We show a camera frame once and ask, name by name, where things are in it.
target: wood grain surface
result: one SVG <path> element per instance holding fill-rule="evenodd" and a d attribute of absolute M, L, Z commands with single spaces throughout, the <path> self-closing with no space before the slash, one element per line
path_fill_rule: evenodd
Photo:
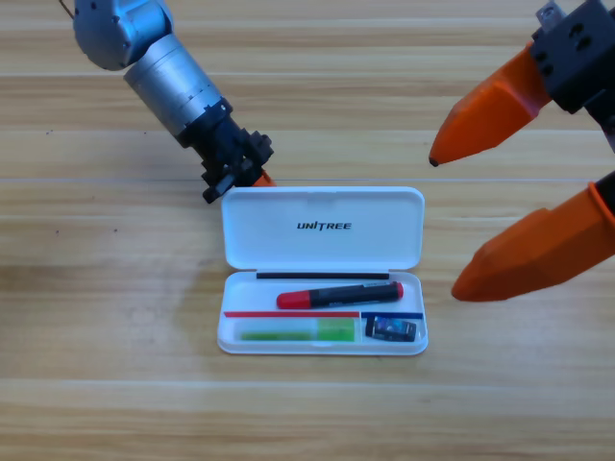
<path fill-rule="evenodd" d="M 560 4 L 567 11 L 579 1 Z M 615 2 L 605 2 L 615 6 Z M 481 243 L 613 169 L 554 105 L 439 169 L 448 110 L 537 28 L 530 0 L 169 0 L 179 37 L 282 185 L 426 197 L 430 346 L 413 358 L 230 356 L 219 204 L 54 0 L 0 1 L 0 459 L 615 459 L 615 260 L 458 303 Z"/>

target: green eraser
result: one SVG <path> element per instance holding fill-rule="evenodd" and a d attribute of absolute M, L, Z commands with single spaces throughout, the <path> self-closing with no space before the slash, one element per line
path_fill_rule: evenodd
<path fill-rule="evenodd" d="M 354 319 L 318 319 L 317 341 L 355 341 Z"/>

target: small black object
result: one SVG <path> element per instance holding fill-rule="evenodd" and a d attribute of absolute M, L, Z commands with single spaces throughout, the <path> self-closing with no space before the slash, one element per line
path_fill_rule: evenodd
<path fill-rule="evenodd" d="M 321 272 L 294 273 L 294 272 L 258 272 L 257 279 L 365 279 L 365 280 L 389 280 L 390 275 L 382 274 L 327 274 Z"/>
<path fill-rule="evenodd" d="M 413 343 L 416 338 L 416 324 L 390 317 L 369 317 L 365 336 L 382 341 Z"/>
<path fill-rule="evenodd" d="M 232 111 L 223 98 L 176 137 L 182 147 L 192 147 L 203 160 L 207 170 L 203 179 L 209 186 L 203 197 L 209 204 L 233 186 L 254 185 L 262 176 L 262 165 L 274 153 L 269 136 L 240 129 L 231 118 Z"/>
<path fill-rule="evenodd" d="M 530 53 L 553 100 L 570 113 L 586 108 L 606 129 L 615 116 L 613 12 L 600 0 L 587 0 L 533 38 Z"/>

